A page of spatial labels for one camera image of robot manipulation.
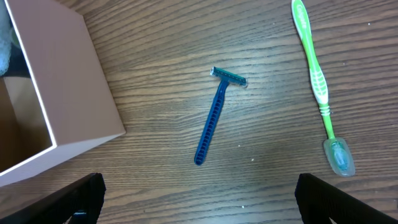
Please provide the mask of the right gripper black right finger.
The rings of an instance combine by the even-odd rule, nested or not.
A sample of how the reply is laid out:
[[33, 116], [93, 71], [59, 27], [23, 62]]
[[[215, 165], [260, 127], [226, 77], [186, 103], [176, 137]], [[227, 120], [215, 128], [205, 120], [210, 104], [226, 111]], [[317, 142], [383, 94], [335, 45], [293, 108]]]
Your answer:
[[309, 173], [299, 175], [295, 198], [304, 224], [397, 224], [396, 219]]

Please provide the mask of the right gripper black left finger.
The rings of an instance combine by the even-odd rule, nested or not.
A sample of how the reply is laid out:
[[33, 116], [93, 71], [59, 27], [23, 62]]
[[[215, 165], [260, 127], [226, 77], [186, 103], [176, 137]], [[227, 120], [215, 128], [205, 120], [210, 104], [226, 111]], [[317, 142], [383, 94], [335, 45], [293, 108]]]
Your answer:
[[104, 204], [102, 174], [91, 173], [1, 219], [1, 224], [96, 224]]

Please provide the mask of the clear pump dispenser bottle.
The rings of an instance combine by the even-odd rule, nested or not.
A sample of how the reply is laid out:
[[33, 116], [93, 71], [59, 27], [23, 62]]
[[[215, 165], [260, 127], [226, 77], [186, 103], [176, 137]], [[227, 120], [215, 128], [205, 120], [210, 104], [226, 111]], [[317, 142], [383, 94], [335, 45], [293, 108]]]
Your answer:
[[6, 7], [6, 4], [3, 0], [1, 0], [1, 20], [0, 20], [0, 54], [1, 54], [1, 61], [0, 61], [0, 74], [4, 76], [5, 73], [9, 69], [10, 59], [11, 59], [11, 50], [12, 50], [12, 41], [10, 38], [10, 31], [11, 31], [11, 19]]

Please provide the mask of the green toothbrush with cap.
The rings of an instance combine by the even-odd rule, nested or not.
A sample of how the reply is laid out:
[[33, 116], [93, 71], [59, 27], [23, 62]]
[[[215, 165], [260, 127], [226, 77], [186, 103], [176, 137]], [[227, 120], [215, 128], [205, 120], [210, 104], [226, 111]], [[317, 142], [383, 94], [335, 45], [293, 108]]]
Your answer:
[[323, 142], [326, 158], [335, 174], [341, 177], [352, 177], [356, 173], [354, 159], [346, 141], [335, 136], [333, 130], [328, 85], [315, 53], [307, 10], [302, 0], [292, 0], [291, 10], [295, 28], [307, 58], [311, 88], [327, 135], [327, 140]]

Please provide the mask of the pink open cardboard box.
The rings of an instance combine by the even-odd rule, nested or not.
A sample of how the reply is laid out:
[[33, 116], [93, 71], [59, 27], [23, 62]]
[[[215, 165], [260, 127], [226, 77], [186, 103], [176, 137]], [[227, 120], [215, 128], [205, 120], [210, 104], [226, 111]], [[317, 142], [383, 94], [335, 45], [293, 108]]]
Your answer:
[[124, 134], [83, 16], [56, 1], [4, 1], [1, 185], [36, 176]]

